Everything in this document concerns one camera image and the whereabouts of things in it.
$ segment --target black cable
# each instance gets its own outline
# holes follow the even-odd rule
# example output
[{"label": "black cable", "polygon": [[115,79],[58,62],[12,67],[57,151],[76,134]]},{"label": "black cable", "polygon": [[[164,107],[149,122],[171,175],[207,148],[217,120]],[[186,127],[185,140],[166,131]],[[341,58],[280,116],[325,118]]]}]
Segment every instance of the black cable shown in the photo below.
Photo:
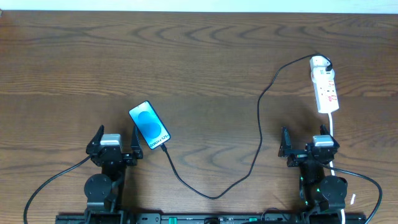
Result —
[{"label": "black cable", "polygon": [[295,62],[298,62],[298,61],[300,61],[300,60],[303,60],[303,59],[305,59],[305,58],[314,57],[314,56],[322,56],[322,57],[324,57],[324,58],[325,58],[326,60],[328,60],[328,62],[330,63],[330,65],[327,66],[326,70],[327,70],[327,71],[330,71],[330,70],[332,69],[332,63],[331,63],[331,61],[330,61],[327,57],[325,57],[324,55],[322,55],[322,54],[311,54],[311,55],[304,56],[304,57],[302,57],[302,58],[299,58],[299,59],[297,59],[297,60],[294,60],[293,62],[289,62],[289,63],[285,64],[284,66],[282,66],[280,69],[278,69],[278,71],[276,71],[275,76],[274,76],[274,78],[272,79],[271,83],[270,83],[270,84],[267,86],[267,88],[265,88],[265,89],[262,91],[262,93],[260,94],[259,99],[258,99],[258,101],[257,101],[257,122],[258,122],[258,125],[259,125],[259,132],[260,132],[260,144],[259,144],[259,147],[257,148],[256,154],[254,155],[254,159],[253,159],[253,161],[252,161],[252,163],[251,163],[250,170],[249,170],[249,172],[248,172],[247,175],[245,175],[242,179],[240,179],[240,180],[236,181],[235,183],[233,183],[231,186],[229,186],[229,187],[228,187],[223,193],[221,193],[219,196],[216,196],[216,197],[207,196],[207,195],[205,195],[205,194],[203,194],[203,193],[200,193],[199,191],[195,190],[194,188],[192,188],[191,186],[189,186],[187,183],[185,183],[185,182],[180,178],[180,176],[178,175],[177,171],[175,170],[175,167],[174,167],[173,162],[172,162],[172,160],[171,160],[171,158],[170,158],[170,155],[169,155],[168,152],[167,152],[166,146],[165,146],[164,144],[162,144],[162,145],[161,145],[161,148],[162,148],[162,150],[166,153],[167,157],[169,158],[170,165],[172,166],[172,169],[173,169],[173,172],[174,172],[176,178],[177,178],[183,185],[185,185],[186,187],[188,187],[189,189],[191,189],[192,191],[194,191],[196,194],[198,194],[198,195],[200,195],[200,196],[202,196],[202,197],[204,197],[204,198],[212,199],[212,200],[219,199],[219,198],[222,197],[226,192],[228,192],[228,191],[231,190],[233,187],[235,187],[237,184],[239,184],[240,182],[246,180],[246,179],[250,176],[250,174],[251,174],[251,172],[252,172],[252,170],[253,170],[254,164],[256,163],[257,156],[258,156],[258,154],[259,154],[259,152],[260,152],[260,149],[261,149],[261,146],[262,146],[262,132],[261,132],[261,124],[260,124],[260,100],[261,100],[262,96],[264,96],[264,94],[266,93],[266,91],[272,86],[272,84],[274,84],[275,79],[277,78],[279,72],[280,72],[283,68],[285,68],[286,66],[289,66],[289,65],[291,65],[291,64],[293,64],[293,63],[295,63]]},{"label": "black cable", "polygon": [[286,221],[289,220],[288,218],[286,218],[286,216],[282,213],[282,211],[281,211],[279,208],[268,208],[267,210],[265,210],[265,211],[262,213],[262,215],[261,215],[261,220],[262,220],[262,217],[264,217],[264,219],[266,219],[265,214],[267,214],[270,210],[277,210],[277,211],[283,216],[283,218],[284,218]]},{"label": "black cable", "polygon": [[30,203],[32,203],[33,198],[38,194],[38,192],[40,192],[47,184],[49,184],[51,181],[53,181],[55,178],[60,177],[63,174],[66,174],[67,172],[79,167],[80,165],[82,165],[83,163],[85,163],[87,160],[89,160],[91,158],[90,156],[87,156],[86,159],[83,159],[81,162],[79,162],[78,164],[74,165],[71,168],[68,168],[64,171],[62,171],[61,173],[49,178],[46,182],[44,182],[33,194],[32,196],[30,196],[30,199],[27,201],[26,206],[25,206],[25,210],[24,210],[24,224],[28,224],[27,223],[27,210],[29,209]]},{"label": "black cable", "polygon": [[353,175],[355,177],[360,177],[362,179],[365,179],[365,180],[368,180],[368,181],[372,182],[377,187],[377,189],[379,190],[379,198],[377,200],[376,206],[374,207],[373,211],[371,212],[369,217],[364,222],[364,224],[368,224],[372,220],[374,214],[376,214],[377,210],[379,209],[380,204],[381,204],[381,199],[383,198],[383,191],[382,191],[380,185],[375,180],[373,180],[370,177],[366,177],[365,175],[357,174],[357,173],[354,173],[354,172],[351,172],[351,171],[348,171],[348,170],[343,170],[343,169],[339,169],[339,168],[335,168],[335,167],[330,167],[330,166],[324,165],[323,163],[321,163],[321,162],[319,162],[317,160],[315,160],[315,161],[317,162],[317,164],[319,164],[323,168],[334,170],[334,171],[337,171],[337,172],[342,172],[344,174]]}]

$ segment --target black metal frame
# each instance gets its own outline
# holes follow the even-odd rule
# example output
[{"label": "black metal frame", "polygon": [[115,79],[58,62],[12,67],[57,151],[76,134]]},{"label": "black metal frame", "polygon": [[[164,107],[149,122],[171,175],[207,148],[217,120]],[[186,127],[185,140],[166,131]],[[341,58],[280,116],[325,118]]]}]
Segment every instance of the black metal frame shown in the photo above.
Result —
[{"label": "black metal frame", "polygon": [[[311,223],[340,224],[340,209],[345,208],[347,181],[341,177],[327,176],[324,164],[334,159],[339,144],[333,139],[334,145],[316,147],[308,143],[305,150],[292,149],[289,133],[282,128],[282,140],[278,156],[287,157],[288,167],[300,167],[300,198],[306,206],[299,212],[271,211],[262,217],[259,214],[159,214],[131,213],[123,210],[121,199],[124,177],[127,166],[136,166],[137,160],[143,158],[139,144],[138,129],[132,133],[132,153],[122,153],[120,147],[101,147],[100,141],[104,134],[101,126],[95,137],[87,145],[86,153],[91,160],[102,167],[101,174],[91,176],[85,184],[87,209],[83,215],[57,215],[56,224],[242,224],[242,223]],[[323,125],[322,135],[329,135]],[[366,217],[363,214],[346,214],[346,224],[362,224]]]}]

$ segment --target blue circle on screen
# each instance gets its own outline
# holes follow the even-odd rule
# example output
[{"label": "blue circle on screen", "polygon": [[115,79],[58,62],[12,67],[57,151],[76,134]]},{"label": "blue circle on screen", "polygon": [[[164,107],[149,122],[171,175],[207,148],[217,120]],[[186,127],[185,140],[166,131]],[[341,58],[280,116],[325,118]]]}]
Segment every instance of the blue circle on screen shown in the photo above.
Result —
[{"label": "blue circle on screen", "polygon": [[143,135],[154,139],[162,132],[160,125],[154,122],[157,119],[150,115],[148,111],[139,113],[138,120],[141,124],[140,131]]}]

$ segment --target brown wooden surface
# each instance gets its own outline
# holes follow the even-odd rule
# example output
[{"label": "brown wooden surface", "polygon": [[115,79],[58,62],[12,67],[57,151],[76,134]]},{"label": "brown wooden surface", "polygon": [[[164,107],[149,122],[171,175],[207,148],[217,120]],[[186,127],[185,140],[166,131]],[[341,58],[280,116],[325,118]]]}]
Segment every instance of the brown wooden surface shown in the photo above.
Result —
[{"label": "brown wooden surface", "polygon": [[[281,65],[315,51],[336,71],[335,166],[378,181],[384,198],[373,223],[397,223],[398,16],[39,11],[0,18],[0,223],[20,223],[33,191],[81,161],[99,125],[128,146],[127,112],[144,100],[172,133],[167,145],[180,175],[218,195],[249,169],[263,88]],[[261,101],[261,122],[252,176],[221,199],[188,190],[165,154],[144,146],[144,159],[128,169],[124,204],[165,213],[301,207],[299,170],[277,151],[281,126],[300,148],[328,124],[317,113],[308,60],[280,73]],[[34,199],[30,223],[82,212],[83,185],[99,172],[87,162],[52,182]],[[342,176],[346,211],[369,215],[375,186]]]}]

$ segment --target white power strip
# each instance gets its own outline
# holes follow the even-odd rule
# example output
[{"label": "white power strip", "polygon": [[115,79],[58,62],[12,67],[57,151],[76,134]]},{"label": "white power strip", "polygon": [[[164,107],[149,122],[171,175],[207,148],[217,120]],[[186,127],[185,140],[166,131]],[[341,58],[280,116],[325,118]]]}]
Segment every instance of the white power strip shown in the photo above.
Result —
[{"label": "white power strip", "polygon": [[310,60],[311,79],[319,113],[331,113],[339,108],[334,81],[335,71],[326,70],[329,64],[322,56],[314,56]]}]

